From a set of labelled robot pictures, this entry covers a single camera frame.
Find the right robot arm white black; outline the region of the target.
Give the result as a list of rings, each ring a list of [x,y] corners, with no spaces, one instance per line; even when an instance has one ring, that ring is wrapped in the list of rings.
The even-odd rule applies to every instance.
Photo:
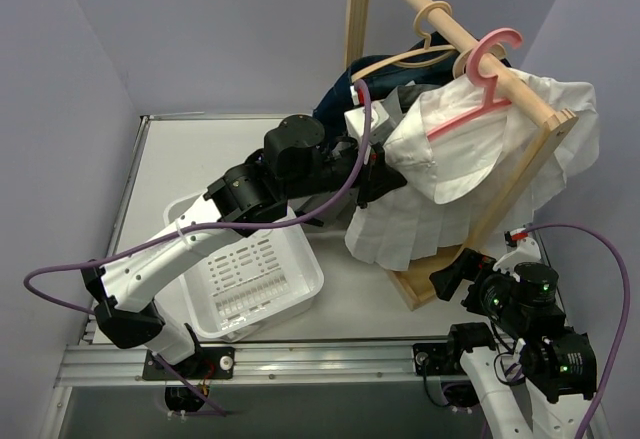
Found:
[[[495,438],[583,438],[597,392],[589,339],[556,303],[559,276],[533,255],[500,260],[464,249],[431,274],[448,301],[469,281],[463,307],[483,323],[451,327],[444,359],[464,372]]]

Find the pink plastic hanger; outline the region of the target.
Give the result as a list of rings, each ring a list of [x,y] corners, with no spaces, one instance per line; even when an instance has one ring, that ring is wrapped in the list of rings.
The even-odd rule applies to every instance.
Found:
[[[513,28],[499,28],[486,34],[478,41],[478,44],[471,50],[466,61],[466,75],[468,80],[476,87],[481,87],[484,91],[482,103],[464,114],[456,116],[447,122],[430,130],[426,137],[429,141],[435,140],[443,135],[453,131],[482,115],[492,113],[496,110],[505,108],[511,104],[511,101],[505,98],[496,98],[496,89],[498,76],[484,75],[480,72],[479,66],[483,56],[488,53],[492,46],[507,43],[517,49],[523,43],[523,36],[520,32]]]

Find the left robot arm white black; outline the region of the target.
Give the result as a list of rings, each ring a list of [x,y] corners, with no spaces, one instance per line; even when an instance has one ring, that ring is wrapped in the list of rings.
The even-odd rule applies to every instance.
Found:
[[[143,346],[179,378],[202,364],[200,340],[242,339],[305,312],[324,277],[302,227],[354,196],[365,206],[405,185],[380,143],[342,136],[293,115],[269,130],[260,149],[227,170],[142,249],[82,268],[99,330],[117,347]]]

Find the white pleated skirt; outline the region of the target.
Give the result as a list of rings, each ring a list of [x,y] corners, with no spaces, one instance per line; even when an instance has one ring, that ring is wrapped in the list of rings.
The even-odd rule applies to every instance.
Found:
[[[536,210],[599,155],[592,84],[524,71],[515,74],[555,110],[574,112],[578,122],[507,213],[502,229],[531,222]],[[467,238],[537,131],[524,113],[510,106],[427,139],[433,128],[478,107],[483,95],[481,88],[459,77],[421,94],[395,129],[382,107],[385,98],[373,102],[372,131],[381,134],[386,163],[406,178],[407,185],[355,210],[345,235],[354,258],[404,271],[411,261]]]

